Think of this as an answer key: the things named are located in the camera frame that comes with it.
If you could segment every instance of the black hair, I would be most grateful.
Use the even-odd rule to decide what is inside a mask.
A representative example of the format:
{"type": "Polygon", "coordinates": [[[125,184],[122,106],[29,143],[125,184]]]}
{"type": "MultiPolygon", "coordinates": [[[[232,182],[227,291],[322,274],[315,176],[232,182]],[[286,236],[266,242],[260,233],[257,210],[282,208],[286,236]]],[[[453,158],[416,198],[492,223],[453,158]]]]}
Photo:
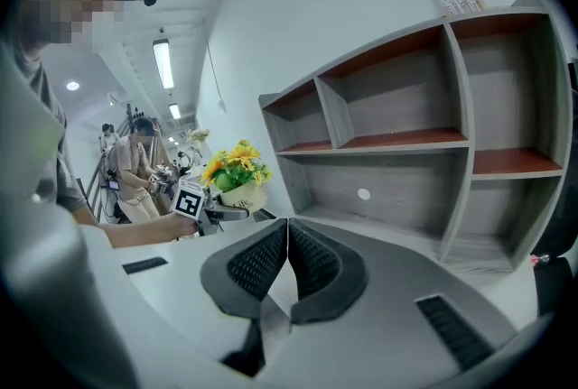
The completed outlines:
{"type": "Polygon", "coordinates": [[[146,116],[138,117],[130,128],[130,133],[132,134],[134,131],[145,131],[146,135],[153,136],[155,135],[156,128],[154,127],[153,120],[146,116]]]}

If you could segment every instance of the black mesh pad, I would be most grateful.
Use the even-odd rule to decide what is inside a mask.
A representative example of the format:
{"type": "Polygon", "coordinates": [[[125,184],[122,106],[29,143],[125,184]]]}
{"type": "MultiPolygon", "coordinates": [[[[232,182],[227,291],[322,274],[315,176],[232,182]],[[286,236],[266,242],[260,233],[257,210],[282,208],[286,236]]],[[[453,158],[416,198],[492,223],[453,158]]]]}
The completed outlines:
{"type": "Polygon", "coordinates": [[[291,309],[295,324],[338,318],[368,283],[367,269],[358,253],[298,219],[289,221],[289,262],[299,294],[299,302],[291,309]]]}
{"type": "Polygon", "coordinates": [[[328,286],[340,271],[340,260],[328,246],[299,227],[291,227],[289,262],[295,272],[299,301],[328,286]]]}
{"type": "Polygon", "coordinates": [[[286,228],[279,228],[233,257],[227,264],[228,275],[243,290],[262,301],[286,258],[286,228]]]}
{"type": "Polygon", "coordinates": [[[211,255],[200,282],[225,313],[257,319],[261,301],[287,258],[287,219],[211,255]]]}

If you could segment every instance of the flower pot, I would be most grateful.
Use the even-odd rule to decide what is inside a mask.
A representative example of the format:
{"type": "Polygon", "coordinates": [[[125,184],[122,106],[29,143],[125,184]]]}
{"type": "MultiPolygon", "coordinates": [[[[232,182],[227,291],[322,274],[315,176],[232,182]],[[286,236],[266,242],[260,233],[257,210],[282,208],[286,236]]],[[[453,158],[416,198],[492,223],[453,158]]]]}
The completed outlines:
{"type": "Polygon", "coordinates": [[[231,191],[220,194],[220,199],[225,206],[245,208],[249,214],[259,211],[267,202],[267,193],[263,187],[254,182],[249,182],[231,191]]]}

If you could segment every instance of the recessed light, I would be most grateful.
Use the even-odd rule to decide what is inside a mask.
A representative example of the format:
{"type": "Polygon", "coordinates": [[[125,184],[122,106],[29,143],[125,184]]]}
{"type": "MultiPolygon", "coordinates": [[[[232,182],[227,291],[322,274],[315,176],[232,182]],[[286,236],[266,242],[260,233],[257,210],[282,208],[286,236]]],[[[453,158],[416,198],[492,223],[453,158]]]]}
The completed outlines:
{"type": "Polygon", "coordinates": [[[179,106],[177,104],[170,104],[169,110],[171,110],[174,119],[181,119],[181,112],[179,111],[179,106]]]}

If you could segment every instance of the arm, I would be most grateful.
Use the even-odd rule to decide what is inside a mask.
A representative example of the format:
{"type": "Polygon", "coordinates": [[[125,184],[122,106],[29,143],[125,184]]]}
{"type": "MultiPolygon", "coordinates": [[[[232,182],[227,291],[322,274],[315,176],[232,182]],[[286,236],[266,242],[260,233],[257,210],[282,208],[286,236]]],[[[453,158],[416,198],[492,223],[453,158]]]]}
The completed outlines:
{"type": "Polygon", "coordinates": [[[131,171],[122,170],[119,172],[120,178],[123,180],[123,183],[126,185],[130,185],[135,189],[140,189],[141,187],[148,188],[148,181],[145,179],[141,179],[140,177],[136,177],[131,171]]]}
{"type": "Polygon", "coordinates": [[[197,230],[194,220],[178,214],[167,214],[140,224],[99,224],[87,206],[72,213],[77,223],[104,230],[113,248],[151,245],[174,240],[178,236],[193,234],[197,230]]]}
{"type": "Polygon", "coordinates": [[[144,153],[144,151],[139,154],[138,168],[139,172],[142,172],[147,179],[151,177],[152,174],[154,174],[154,170],[149,165],[148,158],[146,158],[146,153],[144,153]]]}

